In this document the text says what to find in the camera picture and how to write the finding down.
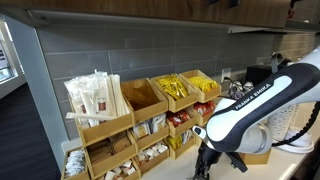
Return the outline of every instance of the white countertop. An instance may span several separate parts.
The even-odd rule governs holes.
[[[295,126],[303,127],[308,121],[314,103],[300,104]],[[309,131],[316,141],[320,136],[320,117]],[[178,159],[168,158],[154,169],[143,175],[142,180],[184,180],[194,175],[194,167],[198,156],[198,147],[193,146]],[[306,154],[290,153],[272,148],[266,165],[249,165],[248,171],[241,173],[230,166],[230,159],[222,155],[218,164],[211,166],[210,179],[215,180],[285,180],[291,177]]]

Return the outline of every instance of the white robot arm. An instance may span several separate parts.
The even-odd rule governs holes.
[[[261,121],[280,108],[302,102],[318,102],[319,93],[320,46],[298,63],[272,74],[238,101],[222,99],[206,129],[193,128],[203,139],[198,161],[216,156],[212,157],[215,160],[209,160],[211,164],[216,163],[222,152],[237,160],[239,157],[234,152],[259,154],[268,151],[272,137]],[[205,170],[197,162],[196,175],[200,172],[198,166],[202,173]]]

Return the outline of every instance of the cable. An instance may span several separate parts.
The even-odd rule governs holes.
[[[289,139],[277,142],[277,143],[273,143],[272,146],[276,147],[276,146],[281,146],[284,144],[290,144],[291,142],[299,139],[301,136],[303,136],[306,132],[309,131],[309,129],[312,127],[312,125],[314,124],[314,122],[317,119],[317,116],[319,114],[319,110],[320,110],[320,102],[316,102],[314,105],[314,108],[312,110],[311,116],[309,118],[308,123],[302,128],[302,130],[300,132],[298,132],[296,135],[292,136]]]

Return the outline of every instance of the cabinet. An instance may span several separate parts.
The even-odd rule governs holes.
[[[284,27],[290,0],[0,0],[2,8],[36,9],[182,21]]]
[[[259,27],[284,27],[290,0],[241,0],[229,7],[229,0],[220,2],[219,22]]]
[[[220,4],[208,0],[0,0],[2,7],[173,20],[218,21]]]

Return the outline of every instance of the wooden organizer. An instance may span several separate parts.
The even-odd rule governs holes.
[[[134,168],[136,169],[136,172],[130,174],[129,176],[125,177],[123,180],[140,180],[141,179],[141,170],[138,166],[138,163],[136,162],[135,159],[131,159],[132,164],[134,166]],[[97,180],[104,180],[104,176],[101,176],[100,178],[98,178]]]
[[[161,153],[157,157],[151,159],[147,163],[143,164],[142,166],[140,166],[141,174],[143,175],[143,174],[147,173],[148,171],[150,171],[151,169],[153,169],[154,167],[159,165],[162,161],[166,160],[168,157],[169,157],[169,149],[164,151],[163,153]]]
[[[98,161],[92,163],[91,157],[89,156],[87,148],[85,149],[85,157],[89,166],[90,174],[92,179],[103,176],[109,170],[112,170],[122,164],[122,162],[133,158],[137,152],[137,144],[135,143],[134,137],[130,132],[127,131],[127,136],[131,142],[131,146],[122,150],[121,152],[114,154],[111,157],[101,157]]]
[[[144,90],[148,90],[149,88],[152,89],[154,95],[158,98],[158,102],[154,102],[154,104],[139,110],[134,109],[133,114],[135,123],[145,121],[168,111],[168,100],[155,87],[150,79],[144,78],[121,83],[122,92],[127,97],[127,99],[128,97],[136,96],[137,94],[134,90],[138,88],[144,88]]]
[[[258,164],[267,164],[268,160],[269,160],[270,153],[271,153],[271,148],[269,151],[267,151],[264,154],[239,153],[239,155],[246,165],[258,165]]]
[[[176,137],[181,135],[182,133],[186,132],[188,129],[192,128],[198,119],[198,116],[194,113],[194,111],[191,108],[186,109],[191,119],[189,119],[187,122],[184,122],[183,124],[180,124],[177,127],[173,126],[173,123],[167,119],[167,124],[169,125],[170,131],[169,135],[172,137]]]
[[[186,144],[182,145],[180,148],[178,148],[177,150],[174,150],[171,145],[169,146],[169,150],[170,150],[170,157],[172,159],[177,159],[178,157],[180,157],[184,152],[186,152],[190,147],[192,147],[194,144],[196,144],[196,139],[195,137],[193,137],[192,139],[190,139],[190,141],[188,141]]]
[[[89,172],[88,172],[88,166],[87,165],[85,166],[85,170],[83,172],[81,172],[79,174],[76,174],[74,176],[65,177],[66,164],[67,164],[67,159],[69,157],[69,154],[72,151],[79,150],[79,149],[81,149],[81,148],[75,148],[75,149],[72,149],[72,150],[66,152],[66,155],[65,155],[65,158],[64,158],[64,166],[63,166],[63,169],[62,169],[62,172],[61,172],[61,180],[90,180],[90,175],[89,175]]]
[[[169,111],[177,112],[177,111],[180,111],[181,109],[184,109],[184,108],[196,103],[197,99],[198,99],[198,93],[186,81],[181,79],[178,75],[176,75],[176,74],[173,74],[173,75],[175,75],[178,79],[180,79],[180,81],[182,82],[182,84],[184,85],[186,90],[188,91],[189,96],[176,101],[173,99],[172,96],[170,96],[168,93],[166,93],[164,91],[164,89],[158,84],[157,79],[161,79],[161,78],[164,78],[164,77],[167,77],[170,75],[163,75],[163,76],[154,77],[154,78],[151,78],[151,81],[158,88],[158,90],[167,98],[168,105],[169,105],[169,107],[168,107]]]
[[[162,129],[160,129],[158,132],[153,133],[151,135],[148,135],[148,136],[146,136],[142,139],[139,139],[139,140],[134,136],[133,132],[131,132],[131,133],[136,140],[136,144],[138,146],[138,152],[139,152],[139,151],[144,150],[144,149],[150,147],[151,145],[159,142],[160,140],[164,139],[165,137],[167,137],[169,135],[169,127],[166,126]]]
[[[200,70],[193,70],[193,71],[188,71],[188,72],[184,72],[179,74],[179,76],[185,81],[187,82],[193,89],[195,89],[198,93],[198,101],[201,103],[205,103],[208,102],[216,97],[218,97],[221,94],[221,86],[218,84],[218,88],[217,89],[213,89],[209,92],[203,92],[200,90],[200,88],[198,88],[197,86],[195,86],[190,80],[189,78],[194,77],[194,76],[201,76],[204,77],[206,79],[212,80],[210,77],[208,77],[207,75],[205,75],[203,72],[201,72]]]
[[[135,124],[132,112],[87,129],[84,129],[81,126],[78,119],[75,121],[83,147],[87,147],[119,132],[125,131],[133,127]]]
[[[194,112],[197,114],[197,122],[196,124],[198,124],[199,126],[205,126],[208,121],[209,121],[209,118],[212,116],[213,114],[213,111],[204,115],[204,116],[201,116],[201,114],[199,114],[196,110],[194,110]]]

